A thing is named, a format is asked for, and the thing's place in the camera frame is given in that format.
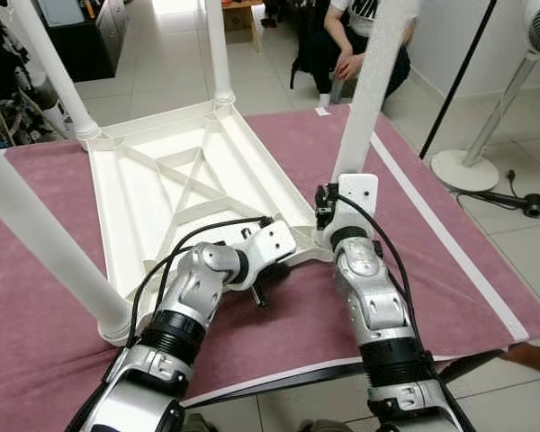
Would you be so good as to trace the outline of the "long white tape strip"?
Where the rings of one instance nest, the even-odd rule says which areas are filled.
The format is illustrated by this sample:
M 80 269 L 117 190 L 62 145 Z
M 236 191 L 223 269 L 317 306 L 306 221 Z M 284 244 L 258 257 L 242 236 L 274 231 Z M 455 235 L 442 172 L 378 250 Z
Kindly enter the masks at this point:
M 459 246 L 458 242 L 452 235 L 451 231 L 443 225 L 442 221 L 437 217 L 435 211 L 431 209 L 430 205 L 426 201 L 425 197 L 419 193 L 418 188 L 410 181 L 410 178 L 403 173 L 401 165 L 391 156 L 388 148 L 385 147 L 384 141 L 377 133 L 373 133 L 370 144 L 376 149 L 382 162 L 388 167 L 391 174 L 396 178 L 398 185 L 403 190 L 403 193 L 410 198 L 411 202 L 418 210 L 418 213 L 422 215 L 425 222 L 434 231 L 438 241 L 451 255 L 452 259 L 459 264 L 464 274 L 471 280 L 472 285 L 477 288 L 483 297 L 483 299 L 491 306 L 492 311 L 497 314 L 499 319 L 503 321 L 509 334 L 513 335 L 514 340 L 517 342 L 528 340 L 529 333 L 521 321 L 518 320 L 513 310 L 501 299 L 500 293 L 492 287 L 487 276 L 480 271 L 480 268 L 466 255 L 464 249 Z

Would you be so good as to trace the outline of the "thin black pole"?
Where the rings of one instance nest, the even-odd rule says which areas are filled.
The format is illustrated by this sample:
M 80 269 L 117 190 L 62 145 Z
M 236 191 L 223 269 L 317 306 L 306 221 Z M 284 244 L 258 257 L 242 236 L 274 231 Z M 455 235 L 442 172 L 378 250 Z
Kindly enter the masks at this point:
M 471 65 L 472 58 L 474 57 L 474 53 L 477 50 L 477 46 L 479 46 L 485 30 L 487 30 L 490 18 L 492 17 L 493 12 L 495 12 L 497 4 L 498 0 L 488 0 L 487 8 L 485 8 L 483 17 L 479 21 L 479 25 L 477 25 L 474 36 L 472 36 L 471 44 L 469 44 L 468 50 L 466 54 L 464 54 L 463 61 L 461 61 L 459 69 L 456 70 L 454 82 L 451 84 L 450 90 L 446 92 L 445 99 L 442 103 L 442 106 L 440 106 L 439 108 L 439 111 L 435 118 L 435 122 L 432 123 L 431 129 L 427 133 L 427 139 L 425 140 L 425 144 L 423 144 L 422 148 L 419 149 L 419 159 L 426 160 L 427 154 L 431 148 L 432 143 L 434 143 L 439 128 L 440 126 L 442 126 L 442 123 L 446 119 L 448 108 L 450 108 L 451 104 L 454 102 L 456 91 L 458 91 L 461 82 L 463 82 L 464 75 L 466 75 L 466 71 L 469 65 Z

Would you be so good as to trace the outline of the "bare human foot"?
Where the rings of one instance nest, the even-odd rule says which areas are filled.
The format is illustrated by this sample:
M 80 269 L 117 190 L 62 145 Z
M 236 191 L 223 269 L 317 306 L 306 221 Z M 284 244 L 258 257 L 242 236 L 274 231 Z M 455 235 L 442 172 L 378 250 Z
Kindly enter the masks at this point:
M 516 343 L 509 346 L 500 358 L 540 372 L 540 346 L 532 345 L 532 343 Z

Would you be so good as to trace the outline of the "robot leg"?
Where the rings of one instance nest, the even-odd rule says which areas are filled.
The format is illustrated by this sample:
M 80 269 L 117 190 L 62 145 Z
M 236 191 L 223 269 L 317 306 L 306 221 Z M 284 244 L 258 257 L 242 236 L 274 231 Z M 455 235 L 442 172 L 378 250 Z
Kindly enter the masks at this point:
M 354 432 L 354 430 L 345 421 L 306 419 L 296 432 Z
M 180 432 L 218 432 L 201 414 L 187 414 Z

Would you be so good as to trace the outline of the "white plastic table leg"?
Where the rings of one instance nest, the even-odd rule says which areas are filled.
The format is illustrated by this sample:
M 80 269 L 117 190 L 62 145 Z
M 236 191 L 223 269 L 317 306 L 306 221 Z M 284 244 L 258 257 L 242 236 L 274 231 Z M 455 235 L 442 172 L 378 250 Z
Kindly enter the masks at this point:
M 332 184 L 336 184 L 340 176 L 360 173 L 364 167 L 405 31 L 419 15 L 421 4 L 422 0 L 380 0 L 364 51 L 364 66 L 357 79 L 351 111 L 333 165 Z
M 32 0 L 8 0 L 8 4 L 13 7 L 14 15 L 27 33 L 27 44 L 39 54 L 40 63 L 58 99 L 71 115 L 76 139 L 80 141 L 82 149 L 89 151 L 90 144 L 102 138 L 102 129 L 86 109 L 84 100 L 65 70 L 64 63 L 61 62 L 41 18 L 37 15 L 34 3 Z
M 228 43 L 224 28 L 223 1 L 202 0 L 207 15 L 207 30 L 210 43 L 211 70 L 215 78 L 213 106 L 219 110 L 224 104 L 233 104 L 236 95 L 230 83 Z
M 97 322 L 110 345 L 125 346 L 135 320 L 93 260 L 0 151 L 0 220 Z

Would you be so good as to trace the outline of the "black cabinet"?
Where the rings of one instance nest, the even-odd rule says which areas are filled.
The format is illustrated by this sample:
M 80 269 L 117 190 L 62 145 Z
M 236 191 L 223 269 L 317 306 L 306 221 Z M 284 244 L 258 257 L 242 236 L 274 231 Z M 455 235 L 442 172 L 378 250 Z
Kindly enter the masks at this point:
M 129 28 L 131 0 L 31 0 L 74 82 L 113 78 Z

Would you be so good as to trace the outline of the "wooden stool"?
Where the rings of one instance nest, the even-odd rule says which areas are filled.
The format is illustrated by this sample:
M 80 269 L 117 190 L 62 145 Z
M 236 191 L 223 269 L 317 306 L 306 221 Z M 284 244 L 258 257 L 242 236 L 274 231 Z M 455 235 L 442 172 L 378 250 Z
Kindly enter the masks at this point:
M 265 0 L 220 0 L 226 32 L 246 30 L 249 32 L 254 50 L 261 52 L 261 40 L 258 34 L 258 20 L 254 14 L 257 5 Z

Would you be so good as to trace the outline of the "seated person in black trousers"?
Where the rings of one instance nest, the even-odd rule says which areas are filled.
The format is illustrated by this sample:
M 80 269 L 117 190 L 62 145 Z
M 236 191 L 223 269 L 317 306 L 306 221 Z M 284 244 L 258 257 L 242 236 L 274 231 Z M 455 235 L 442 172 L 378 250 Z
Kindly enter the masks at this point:
M 380 0 L 328 0 L 322 29 L 308 41 L 308 66 L 319 107 L 330 104 L 333 79 L 351 79 L 364 63 Z

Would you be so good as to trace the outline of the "robot left leg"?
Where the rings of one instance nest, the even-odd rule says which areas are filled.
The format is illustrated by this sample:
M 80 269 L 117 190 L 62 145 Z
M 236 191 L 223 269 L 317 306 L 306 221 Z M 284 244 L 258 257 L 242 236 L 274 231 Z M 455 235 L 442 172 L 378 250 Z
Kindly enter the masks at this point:
M 187 414 L 180 432 L 218 432 L 201 414 Z

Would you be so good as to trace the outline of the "robot right leg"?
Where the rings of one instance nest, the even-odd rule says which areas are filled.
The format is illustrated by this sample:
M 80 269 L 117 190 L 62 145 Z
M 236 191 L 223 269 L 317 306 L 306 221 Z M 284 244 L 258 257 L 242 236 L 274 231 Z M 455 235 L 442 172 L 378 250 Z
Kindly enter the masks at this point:
M 345 421 L 306 419 L 296 432 L 354 432 L 354 430 Z

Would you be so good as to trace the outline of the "white floor fan stand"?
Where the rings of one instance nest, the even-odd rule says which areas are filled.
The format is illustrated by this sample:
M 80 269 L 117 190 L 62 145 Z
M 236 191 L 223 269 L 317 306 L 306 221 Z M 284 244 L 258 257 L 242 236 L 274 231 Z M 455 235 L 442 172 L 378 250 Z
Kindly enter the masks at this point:
M 526 53 L 518 63 L 511 82 L 499 96 L 489 118 L 468 149 L 440 149 L 430 159 L 430 168 L 444 185 L 456 191 L 489 191 L 500 180 L 500 171 L 482 155 L 490 136 L 518 97 L 518 91 L 540 59 L 540 0 L 524 0 Z

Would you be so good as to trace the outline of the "black patterned hanging cloth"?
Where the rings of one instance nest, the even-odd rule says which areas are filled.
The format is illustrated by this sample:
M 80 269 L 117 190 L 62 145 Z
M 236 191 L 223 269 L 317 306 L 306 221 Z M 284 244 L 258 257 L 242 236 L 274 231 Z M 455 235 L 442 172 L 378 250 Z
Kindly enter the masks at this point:
M 0 5 L 6 6 L 5 0 Z M 27 49 L 19 44 L 6 24 L 0 21 L 0 99 L 10 98 L 18 90 L 35 89 L 29 70 Z

